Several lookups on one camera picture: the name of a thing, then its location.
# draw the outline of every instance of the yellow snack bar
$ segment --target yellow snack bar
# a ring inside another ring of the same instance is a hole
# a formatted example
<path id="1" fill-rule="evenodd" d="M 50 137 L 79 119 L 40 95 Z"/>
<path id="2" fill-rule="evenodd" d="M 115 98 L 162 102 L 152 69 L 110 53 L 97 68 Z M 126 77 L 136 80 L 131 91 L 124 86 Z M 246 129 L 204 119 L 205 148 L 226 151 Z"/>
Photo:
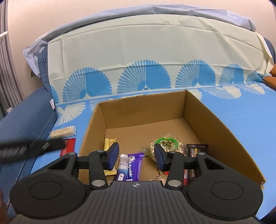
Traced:
<path id="1" fill-rule="evenodd" d="M 104 147 L 103 147 L 103 150 L 104 151 L 107 151 L 109 149 L 109 147 L 114 143 L 116 142 L 116 138 L 113 138 L 113 139 L 109 139 L 109 138 L 106 138 L 104 140 Z M 116 175 L 117 174 L 117 170 L 115 168 L 113 168 L 113 170 L 104 170 L 104 174 L 106 176 L 112 176 L 112 175 Z"/>

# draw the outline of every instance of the small label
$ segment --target small label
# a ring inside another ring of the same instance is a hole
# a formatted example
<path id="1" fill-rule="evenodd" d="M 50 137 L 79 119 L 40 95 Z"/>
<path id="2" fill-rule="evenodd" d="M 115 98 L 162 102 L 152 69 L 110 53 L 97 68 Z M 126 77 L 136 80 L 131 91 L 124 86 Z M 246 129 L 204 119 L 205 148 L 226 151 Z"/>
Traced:
<path id="1" fill-rule="evenodd" d="M 54 110 L 55 109 L 54 99 L 50 100 L 50 104 L 51 104 L 52 109 Z"/>
<path id="2" fill-rule="evenodd" d="M 12 111 L 12 108 L 10 107 L 9 109 L 7 109 L 7 112 L 10 113 Z"/>
<path id="3" fill-rule="evenodd" d="M 118 177 L 118 180 L 121 180 L 121 181 L 122 181 L 123 178 L 124 178 L 124 174 L 120 174 L 119 177 Z"/>

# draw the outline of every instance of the orange cushion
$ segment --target orange cushion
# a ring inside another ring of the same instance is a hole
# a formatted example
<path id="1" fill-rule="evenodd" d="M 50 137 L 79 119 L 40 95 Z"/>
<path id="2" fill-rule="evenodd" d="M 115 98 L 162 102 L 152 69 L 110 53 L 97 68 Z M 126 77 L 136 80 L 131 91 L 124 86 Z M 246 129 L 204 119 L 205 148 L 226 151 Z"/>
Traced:
<path id="1" fill-rule="evenodd" d="M 273 66 L 273 68 L 270 71 L 270 74 L 274 77 L 276 77 L 276 64 Z"/>
<path id="2" fill-rule="evenodd" d="M 268 76 L 263 78 L 263 81 L 270 86 L 271 88 L 273 88 L 274 90 L 276 90 L 276 77 L 273 76 Z"/>

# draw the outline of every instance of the cardboard box flap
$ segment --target cardboard box flap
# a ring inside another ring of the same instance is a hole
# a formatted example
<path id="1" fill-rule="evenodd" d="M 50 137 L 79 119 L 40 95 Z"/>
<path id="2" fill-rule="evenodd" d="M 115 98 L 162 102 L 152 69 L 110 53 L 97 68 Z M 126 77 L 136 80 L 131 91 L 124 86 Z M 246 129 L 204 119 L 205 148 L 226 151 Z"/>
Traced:
<path id="1" fill-rule="evenodd" d="M 106 127 L 119 128 L 183 117 L 185 91 L 102 102 Z"/>
<path id="2" fill-rule="evenodd" d="M 88 124 L 80 156 L 103 149 L 104 139 L 117 138 L 120 154 L 141 151 L 141 147 L 171 134 L 185 144 L 208 144 L 211 156 L 241 172 L 259 185 L 265 179 L 241 143 L 202 102 L 189 91 L 140 95 L 98 104 Z M 143 159 L 140 180 L 158 175 L 155 163 Z M 88 183 L 88 171 L 79 179 Z"/>
<path id="3" fill-rule="evenodd" d="M 209 154 L 262 185 L 265 178 L 232 132 L 192 93 L 186 93 L 184 118 Z"/>
<path id="4" fill-rule="evenodd" d="M 101 105 L 96 105 L 92 117 L 88 123 L 79 156 L 87 156 L 90 152 L 104 148 L 105 120 Z"/>

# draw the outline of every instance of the alpenliebe candy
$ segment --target alpenliebe candy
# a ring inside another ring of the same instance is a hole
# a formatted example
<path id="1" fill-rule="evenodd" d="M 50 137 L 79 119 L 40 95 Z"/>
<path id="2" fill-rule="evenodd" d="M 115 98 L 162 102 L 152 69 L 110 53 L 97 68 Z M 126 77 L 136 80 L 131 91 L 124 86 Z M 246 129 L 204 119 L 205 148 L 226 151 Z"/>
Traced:
<path id="1" fill-rule="evenodd" d="M 139 181 L 144 153 L 128 154 L 128 174 L 126 181 Z"/>

